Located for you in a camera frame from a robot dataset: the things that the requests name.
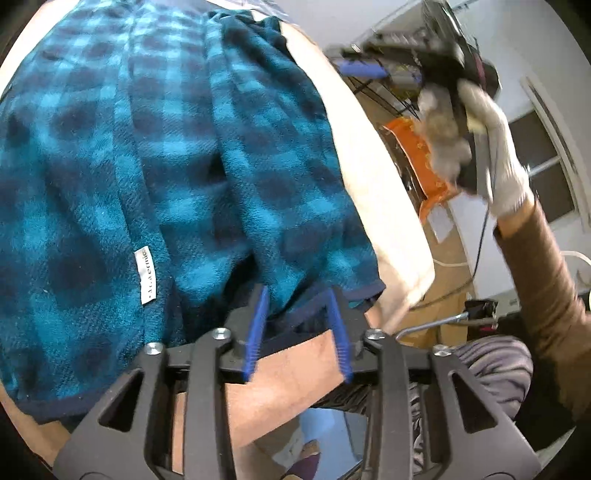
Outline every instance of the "person's arm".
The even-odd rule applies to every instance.
[[[366,313],[381,325],[379,306]],[[288,348],[256,364],[247,385],[227,385],[230,437],[240,447],[283,425],[343,382],[332,332]]]
[[[419,97],[422,127],[431,149],[431,166],[454,182],[461,165],[470,160],[482,176],[479,195],[498,219],[495,237],[511,271],[522,317],[540,356],[551,361],[561,402],[573,417],[591,418],[591,320],[576,296],[574,283],[539,203],[534,200],[525,168],[515,152],[509,122],[500,107],[479,86],[461,80],[459,96],[466,110],[488,132],[491,157],[471,159],[469,144],[453,122],[449,93],[427,87]]]
[[[522,318],[555,368],[560,401],[575,419],[591,414],[591,320],[539,203],[500,217],[497,243],[513,276]]]

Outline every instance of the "white work glove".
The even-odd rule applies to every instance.
[[[489,137],[491,157],[476,156],[478,194],[496,217],[516,212],[527,198],[533,199],[527,172],[517,160],[509,122],[500,107],[479,86],[458,82],[458,93],[466,110],[483,126]],[[431,151],[431,168],[441,178],[456,182],[460,166],[471,159],[470,145],[461,138],[453,120],[449,92],[436,85],[426,86],[418,99],[424,121],[421,133]]]

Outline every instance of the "fleece blanket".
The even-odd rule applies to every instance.
[[[384,287],[322,101],[278,20],[246,11],[82,0],[0,99],[0,221],[0,374],[38,421],[255,283],[273,334],[329,286]]]

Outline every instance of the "blanket label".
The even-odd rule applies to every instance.
[[[134,252],[134,255],[135,262],[138,264],[142,305],[145,305],[156,298],[156,270],[147,245]]]

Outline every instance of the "silver screw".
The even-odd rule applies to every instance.
[[[386,338],[386,334],[379,328],[370,328],[365,331],[365,337],[367,340],[382,340]]]
[[[230,338],[230,330],[227,328],[216,328],[212,332],[212,336],[216,340],[228,340]]]
[[[435,356],[450,356],[451,354],[452,349],[447,345],[435,345],[433,347],[433,355]]]
[[[146,343],[144,346],[144,352],[146,352],[148,355],[159,355],[164,352],[164,344],[160,342]]]

